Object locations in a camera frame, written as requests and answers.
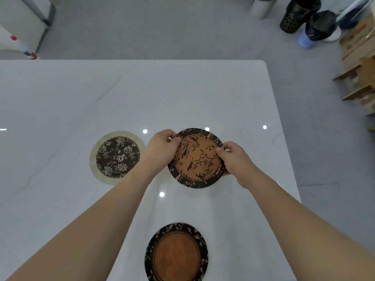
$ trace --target blue trash bin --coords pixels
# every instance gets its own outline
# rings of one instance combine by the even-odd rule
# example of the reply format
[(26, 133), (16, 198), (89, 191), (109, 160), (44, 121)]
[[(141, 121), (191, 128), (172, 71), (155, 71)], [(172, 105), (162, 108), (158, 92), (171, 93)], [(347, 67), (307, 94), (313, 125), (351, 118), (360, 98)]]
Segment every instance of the blue trash bin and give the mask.
[(311, 41), (309, 37), (306, 35), (305, 29), (301, 33), (300, 37), (298, 37), (298, 43), (301, 47), (305, 49), (311, 49), (316, 45), (315, 41)]

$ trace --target round placemat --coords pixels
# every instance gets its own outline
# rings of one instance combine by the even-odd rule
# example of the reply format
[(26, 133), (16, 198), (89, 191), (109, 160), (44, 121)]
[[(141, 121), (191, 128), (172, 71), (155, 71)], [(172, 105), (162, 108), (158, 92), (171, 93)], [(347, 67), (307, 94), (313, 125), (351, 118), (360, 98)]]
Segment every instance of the round placemat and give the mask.
[(101, 182), (115, 185), (140, 160), (145, 145), (135, 134), (126, 131), (103, 136), (92, 148), (90, 168)]
[(144, 266), (149, 280), (202, 280), (209, 255), (200, 232), (189, 224), (162, 227), (147, 246)]
[(168, 168), (181, 184), (201, 189), (214, 184), (223, 175), (225, 165), (215, 148), (223, 143), (214, 134), (199, 128), (182, 130), (176, 155)]

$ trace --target white container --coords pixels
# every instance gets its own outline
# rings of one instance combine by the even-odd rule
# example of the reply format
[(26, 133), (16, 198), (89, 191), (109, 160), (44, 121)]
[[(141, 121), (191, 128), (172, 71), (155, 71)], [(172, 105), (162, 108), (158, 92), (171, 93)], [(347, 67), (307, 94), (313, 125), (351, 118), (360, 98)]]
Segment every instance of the white container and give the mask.
[(253, 6), (250, 9), (251, 15), (260, 20), (265, 19), (266, 17), (268, 17), (276, 1), (277, 0), (272, 0), (272, 1), (254, 0)]

